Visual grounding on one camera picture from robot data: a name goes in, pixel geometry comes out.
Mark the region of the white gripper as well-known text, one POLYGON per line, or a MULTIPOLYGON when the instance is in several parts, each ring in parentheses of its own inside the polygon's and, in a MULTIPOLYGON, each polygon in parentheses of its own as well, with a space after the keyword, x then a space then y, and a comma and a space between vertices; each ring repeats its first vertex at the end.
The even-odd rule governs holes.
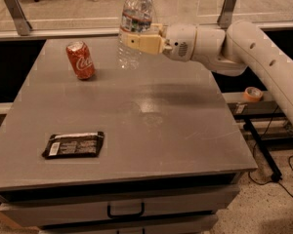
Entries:
POLYGON ((168 59, 189 61, 196 42, 196 26, 193 24, 172 24, 164 29, 162 23, 153 23, 151 31, 158 34, 123 32, 122 43, 134 50, 151 55, 163 53, 168 59))

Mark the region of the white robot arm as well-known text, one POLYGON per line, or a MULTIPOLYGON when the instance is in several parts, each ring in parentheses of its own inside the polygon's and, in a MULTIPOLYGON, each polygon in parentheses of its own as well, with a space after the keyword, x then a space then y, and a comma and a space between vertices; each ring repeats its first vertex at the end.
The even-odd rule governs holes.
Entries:
POLYGON ((241 20, 228 29, 154 23, 150 30, 122 30, 121 42, 134 50, 197 61, 207 69, 235 76, 249 67, 265 85, 293 126, 293 60, 256 24, 241 20))

